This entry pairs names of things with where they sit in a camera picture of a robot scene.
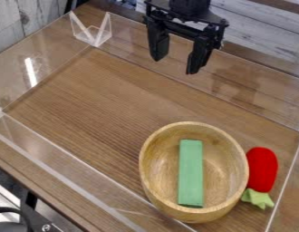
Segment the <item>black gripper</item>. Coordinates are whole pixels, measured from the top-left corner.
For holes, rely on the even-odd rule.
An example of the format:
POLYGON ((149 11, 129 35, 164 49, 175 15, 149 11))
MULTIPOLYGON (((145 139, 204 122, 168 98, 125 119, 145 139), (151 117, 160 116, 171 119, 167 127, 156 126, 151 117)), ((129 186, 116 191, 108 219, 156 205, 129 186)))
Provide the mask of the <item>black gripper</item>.
POLYGON ((193 41, 187 74, 207 65, 221 47, 228 20, 211 11, 212 0, 145 0, 149 54, 159 62, 169 51, 169 33, 193 41))

